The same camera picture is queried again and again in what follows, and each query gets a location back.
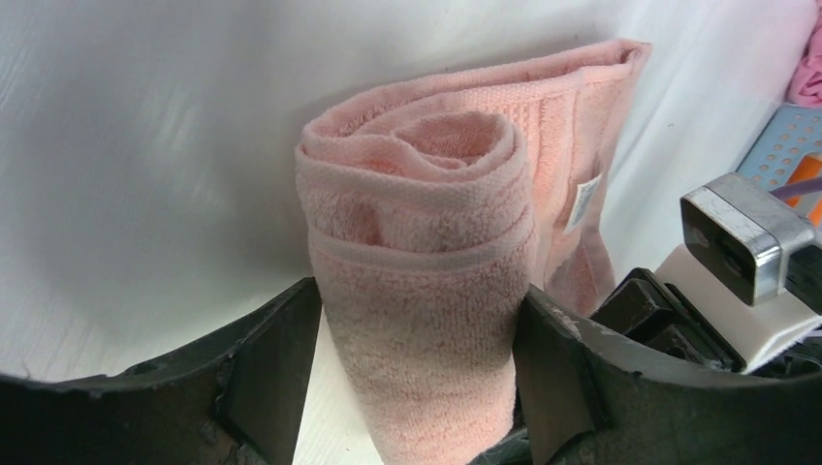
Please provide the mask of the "light pink towel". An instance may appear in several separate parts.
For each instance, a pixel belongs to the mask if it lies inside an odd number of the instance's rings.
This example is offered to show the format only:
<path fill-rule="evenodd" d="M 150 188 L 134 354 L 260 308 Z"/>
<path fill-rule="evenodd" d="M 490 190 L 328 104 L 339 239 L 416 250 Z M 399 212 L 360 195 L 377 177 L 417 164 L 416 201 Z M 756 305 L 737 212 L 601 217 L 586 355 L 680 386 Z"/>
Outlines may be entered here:
<path fill-rule="evenodd" d="M 296 184 L 337 354 L 387 464 L 466 464 L 511 429 L 530 287 L 590 315 L 649 44 L 616 39 L 360 93 L 302 130 Z"/>

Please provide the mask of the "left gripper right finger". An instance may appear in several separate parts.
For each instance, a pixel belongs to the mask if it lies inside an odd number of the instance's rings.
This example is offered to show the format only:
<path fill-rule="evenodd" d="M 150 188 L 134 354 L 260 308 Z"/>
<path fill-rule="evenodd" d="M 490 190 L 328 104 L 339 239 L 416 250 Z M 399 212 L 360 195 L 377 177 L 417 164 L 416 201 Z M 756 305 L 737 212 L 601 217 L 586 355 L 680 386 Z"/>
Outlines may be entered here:
<path fill-rule="evenodd" d="M 817 464 L 821 378 L 711 370 L 579 318 L 537 288 L 517 385 L 536 464 Z"/>

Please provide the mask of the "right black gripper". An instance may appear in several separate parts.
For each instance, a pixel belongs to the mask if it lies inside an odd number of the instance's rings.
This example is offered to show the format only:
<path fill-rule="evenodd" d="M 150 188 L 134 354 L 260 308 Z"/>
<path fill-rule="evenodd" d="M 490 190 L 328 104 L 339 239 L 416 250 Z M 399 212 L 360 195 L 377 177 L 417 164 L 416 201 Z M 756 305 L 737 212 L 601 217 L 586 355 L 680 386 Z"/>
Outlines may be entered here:
<path fill-rule="evenodd" d="M 591 319 L 646 347 L 710 369 L 740 373 L 746 361 L 673 284 L 634 268 Z"/>

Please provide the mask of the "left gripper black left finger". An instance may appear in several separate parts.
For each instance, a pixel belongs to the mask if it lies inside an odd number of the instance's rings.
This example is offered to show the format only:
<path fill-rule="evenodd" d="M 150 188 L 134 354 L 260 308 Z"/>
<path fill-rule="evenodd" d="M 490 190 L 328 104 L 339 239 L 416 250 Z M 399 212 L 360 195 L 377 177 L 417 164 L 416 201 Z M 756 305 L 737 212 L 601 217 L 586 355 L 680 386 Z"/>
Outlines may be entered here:
<path fill-rule="evenodd" d="M 322 302 L 304 278 L 247 316 L 123 373 L 1 379 L 5 464 L 289 464 Z"/>

